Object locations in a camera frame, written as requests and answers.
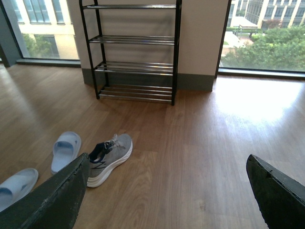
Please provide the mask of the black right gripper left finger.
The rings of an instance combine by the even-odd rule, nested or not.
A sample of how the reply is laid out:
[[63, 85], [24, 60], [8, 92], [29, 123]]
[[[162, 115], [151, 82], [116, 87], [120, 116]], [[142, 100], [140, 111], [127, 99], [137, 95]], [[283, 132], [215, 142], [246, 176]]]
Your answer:
[[71, 229], [86, 191], [89, 155], [81, 154], [0, 214], [2, 229]]

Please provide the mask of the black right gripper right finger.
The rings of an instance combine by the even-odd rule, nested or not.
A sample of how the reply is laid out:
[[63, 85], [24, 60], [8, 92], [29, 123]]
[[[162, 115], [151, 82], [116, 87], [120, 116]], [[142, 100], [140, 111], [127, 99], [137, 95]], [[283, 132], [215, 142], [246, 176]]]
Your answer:
[[305, 227], [305, 187], [255, 155], [246, 171], [262, 217], [270, 229]]

